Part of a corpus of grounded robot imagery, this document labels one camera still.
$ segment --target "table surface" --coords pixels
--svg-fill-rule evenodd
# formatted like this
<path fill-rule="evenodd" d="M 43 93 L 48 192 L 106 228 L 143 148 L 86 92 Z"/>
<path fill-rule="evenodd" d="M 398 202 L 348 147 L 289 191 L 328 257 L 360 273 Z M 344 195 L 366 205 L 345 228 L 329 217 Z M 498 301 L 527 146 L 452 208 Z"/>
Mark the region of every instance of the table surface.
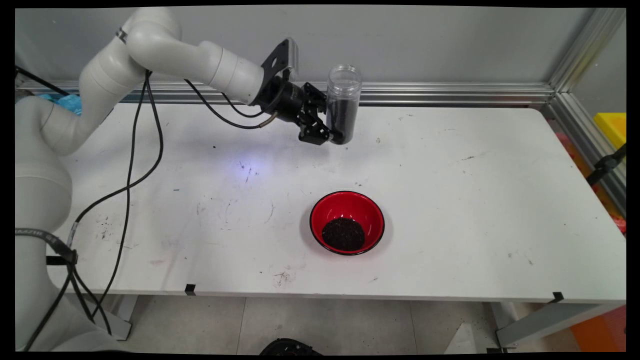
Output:
<path fill-rule="evenodd" d="M 279 120 L 242 130 L 202 105 L 157 108 L 164 155 L 131 191 L 112 293 L 184 295 L 194 284 L 197 295 L 548 302 L 561 291 L 565 302 L 626 302 L 626 239 L 536 110 L 361 107 L 351 142 L 316 146 Z M 63 159 L 74 194 L 60 238 L 125 184 L 135 109 L 117 105 Z M 145 104 L 133 179 L 157 152 Z M 312 207 L 337 190 L 382 209 L 384 236 L 365 254 L 328 252 L 311 235 Z M 77 229 L 92 290 L 109 281 L 124 216 L 125 193 Z M 66 276 L 49 273 L 57 285 Z"/>

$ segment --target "floor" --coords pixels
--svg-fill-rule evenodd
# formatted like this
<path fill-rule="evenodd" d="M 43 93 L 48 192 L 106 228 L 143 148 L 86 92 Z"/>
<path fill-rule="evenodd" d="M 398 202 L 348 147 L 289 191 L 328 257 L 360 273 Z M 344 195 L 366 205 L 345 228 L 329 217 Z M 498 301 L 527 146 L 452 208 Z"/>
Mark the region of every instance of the floor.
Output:
<path fill-rule="evenodd" d="M 476 351 L 497 347 L 491 307 L 480 302 L 140 296 L 124 349 L 257 355 L 293 338 L 323 355 L 443 354 L 463 323 Z M 579 351 L 568 329 L 510 352 Z"/>

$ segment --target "bowl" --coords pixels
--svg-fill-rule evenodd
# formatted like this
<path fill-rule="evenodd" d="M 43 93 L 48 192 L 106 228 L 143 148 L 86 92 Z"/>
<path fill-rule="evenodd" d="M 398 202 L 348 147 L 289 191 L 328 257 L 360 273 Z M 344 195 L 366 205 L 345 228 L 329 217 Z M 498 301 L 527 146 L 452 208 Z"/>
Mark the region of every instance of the bowl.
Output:
<path fill-rule="evenodd" d="M 360 249 L 345 251 L 328 245 L 323 240 L 322 230 L 331 220 L 350 218 L 364 230 L 364 244 Z M 341 191 L 325 195 L 318 200 L 309 217 L 311 233 L 325 249 L 340 255 L 359 255 L 375 247 L 385 232 L 385 218 L 378 205 L 361 193 Z"/>

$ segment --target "gray wall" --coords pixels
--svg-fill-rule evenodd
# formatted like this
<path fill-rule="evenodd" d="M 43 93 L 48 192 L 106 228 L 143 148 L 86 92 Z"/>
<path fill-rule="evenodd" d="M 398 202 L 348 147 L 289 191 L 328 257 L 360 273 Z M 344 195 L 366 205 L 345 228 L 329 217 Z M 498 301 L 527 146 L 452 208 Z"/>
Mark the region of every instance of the gray wall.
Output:
<path fill-rule="evenodd" d="M 573 94 L 591 117 L 627 112 L 626 20 L 573 88 Z"/>
<path fill-rule="evenodd" d="M 279 41 L 293 37 L 300 80 L 325 81 L 333 65 L 352 63 L 365 81 L 512 83 L 546 81 L 592 12 L 385 5 L 174 10 L 183 41 L 209 40 L 258 64 Z M 45 79 L 77 80 L 133 11 L 17 9 L 15 61 Z"/>

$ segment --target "plastic jar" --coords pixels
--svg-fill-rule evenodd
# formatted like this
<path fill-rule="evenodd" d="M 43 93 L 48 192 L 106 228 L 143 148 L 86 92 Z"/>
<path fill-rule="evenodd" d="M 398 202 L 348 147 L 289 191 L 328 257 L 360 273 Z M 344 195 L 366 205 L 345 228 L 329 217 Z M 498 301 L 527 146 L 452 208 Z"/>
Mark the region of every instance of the plastic jar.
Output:
<path fill-rule="evenodd" d="M 353 138 L 362 76 L 352 65 L 337 65 L 326 82 L 326 123 L 332 130 L 331 142 L 342 145 Z"/>

